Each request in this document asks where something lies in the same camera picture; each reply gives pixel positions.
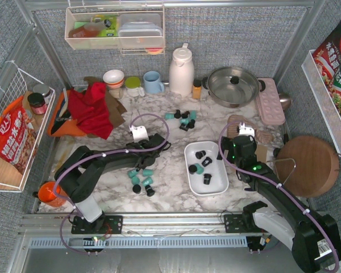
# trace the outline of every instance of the orange snack bag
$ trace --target orange snack bag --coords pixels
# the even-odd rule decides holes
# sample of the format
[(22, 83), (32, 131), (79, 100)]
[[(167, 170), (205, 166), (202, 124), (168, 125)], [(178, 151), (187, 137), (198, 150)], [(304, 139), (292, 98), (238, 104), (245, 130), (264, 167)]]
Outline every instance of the orange snack bag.
[(0, 116), (0, 157), (24, 173), (35, 144), (35, 132), (28, 128), (23, 96), (9, 104)]

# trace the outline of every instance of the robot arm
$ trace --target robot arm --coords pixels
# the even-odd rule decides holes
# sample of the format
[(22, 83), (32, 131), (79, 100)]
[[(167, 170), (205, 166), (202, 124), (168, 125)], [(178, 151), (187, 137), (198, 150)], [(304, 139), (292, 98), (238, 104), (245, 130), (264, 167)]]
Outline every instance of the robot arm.
[[(233, 163), (238, 168), (267, 177), (276, 184), (280, 183), (266, 164), (257, 161), (254, 138), (240, 135), (233, 141), (224, 139), (222, 143), (224, 146), (229, 146), (227, 158), (233, 159)], [(291, 199), (287, 198), (277, 187), (261, 178), (242, 172), (237, 172), (237, 174), (239, 179), (247, 183), (252, 191), (257, 191), (268, 199), (284, 219), (265, 208), (266, 205), (262, 202), (264, 205), (260, 205), (254, 210), (249, 210), (248, 206), (245, 207), (243, 215), (249, 215), (256, 226), (267, 230), (287, 245), (292, 251), (294, 260), (304, 272), (317, 272), (334, 263), (332, 251), (321, 232)], [(307, 209), (296, 197), (295, 199), (303, 208)], [(341, 240), (336, 221), (328, 214), (321, 216), (311, 209), (309, 213), (327, 233), (338, 253), (339, 260), (341, 260)]]
[[(154, 148), (162, 144), (163, 141), (164, 138), (161, 135), (155, 134), (150, 136), (149, 140), (144, 139), (139, 142), (129, 143), (125, 146), (125, 149), (142, 150)], [(160, 153), (167, 150), (170, 146), (171, 144), (166, 142), (162, 147), (151, 152), (120, 152), (110, 156), (96, 157), (79, 166), (85, 169), (84, 172), (81, 172), (78, 167), (71, 170), (60, 181), (60, 186), (75, 203), (87, 222), (92, 223), (102, 215), (101, 208), (93, 199), (92, 191), (104, 172), (126, 167), (144, 169), (153, 165)], [(92, 151), (86, 146), (79, 147), (56, 172), (55, 179), (57, 180), (65, 170), (83, 158), (104, 152), (108, 151)]]

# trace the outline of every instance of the orange bottle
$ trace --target orange bottle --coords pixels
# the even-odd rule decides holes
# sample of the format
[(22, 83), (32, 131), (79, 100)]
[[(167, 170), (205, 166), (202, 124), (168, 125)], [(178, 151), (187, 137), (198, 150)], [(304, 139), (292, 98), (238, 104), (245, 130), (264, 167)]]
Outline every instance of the orange bottle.
[(192, 98), (199, 100), (201, 98), (201, 85), (200, 80), (193, 81)]
[(110, 20), (103, 20), (97, 23), (87, 23), (82, 27), (71, 30), (68, 34), (70, 38), (92, 38), (96, 37), (100, 31), (111, 26)]

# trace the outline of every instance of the stainless steel pot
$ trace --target stainless steel pot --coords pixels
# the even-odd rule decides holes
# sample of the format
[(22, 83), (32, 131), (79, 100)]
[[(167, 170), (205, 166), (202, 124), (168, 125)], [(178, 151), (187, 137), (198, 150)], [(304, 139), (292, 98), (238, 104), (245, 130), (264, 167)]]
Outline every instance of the stainless steel pot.
[(239, 67), (219, 68), (205, 77), (202, 83), (205, 89), (209, 89), (209, 94), (216, 103), (228, 108), (250, 103), (265, 89), (264, 81)]

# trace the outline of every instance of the black bottle cap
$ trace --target black bottle cap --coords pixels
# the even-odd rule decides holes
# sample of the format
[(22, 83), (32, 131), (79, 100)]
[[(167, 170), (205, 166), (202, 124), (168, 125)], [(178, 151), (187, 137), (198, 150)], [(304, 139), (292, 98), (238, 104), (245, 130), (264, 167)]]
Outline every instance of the black bottle cap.
[(29, 105), (33, 107), (39, 107), (45, 104), (44, 97), (40, 93), (31, 93), (28, 96), (28, 102)]
[(209, 157), (206, 157), (204, 159), (204, 161), (202, 161), (202, 166), (207, 167), (208, 165), (210, 165), (212, 163), (212, 159), (210, 159)]
[(180, 110), (176, 110), (176, 113), (174, 114), (174, 118), (181, 118), (181, 111)]
[(140, 185), (134, 185), (132, 187), (132, 191), (135, 192), (136, 194), (139, 194), (142, 191), (142, 188), (140, 187)]
[(111, 21), (110, 20), (105, 19), (103, 22), (105, 23), (106, 27), (111, 27)]
[(196, 152), (196, 158), (197, 158), (197, 159), (201, 159), (201, 158), (203, 158), (205, 155), (206, 155), (206, 152), (205, 152), (205, 151), (198, 151), (198, 152)]
[(193, 86), (194, 87), (201, 87), (202, 81), (201, 80), (194, 80), (193, 81)]
[(147, 196), (151, 197), (154, 195), (155, 191), (149, 185), (145, 186), (145, 190), (147, 191)]
[(203, 175), (203, 183), (205, 185), (210, 185), (211, 177), (212, 177), (212, 175), (210, 175), (209, 173), (205, 173)]
[(190, 165), (190, 166), (188, 167), (188, 171), (189, 171), (189, 173), (192, 175), (192, 174), (194, 174), (195, 172), (197, 172), (197, 167), (196, 167), (195, 165)]
[(191, 119), (191, 121), (187, 124), (187, 127), (190, 129), (193, 129), (195, 123), (196, 123), (196, 121), (194, 119)]
[(186, 111), (182, 114), (182, 118), (187, 118), (189, 115), (189, 111)]
[(186, 132), (188, 131), (188, 127), (187, 127), (187, 125), (184, 124), (184, 123), (181, 124), (180, 129), (181, 129), (181, 130), (184, 130), (184, 131), (186, 131)]
[(239, 77), (238, 76), (234, 76), (231, 78), (230, 83), (232, 84), (238, 84), (239, 83)]

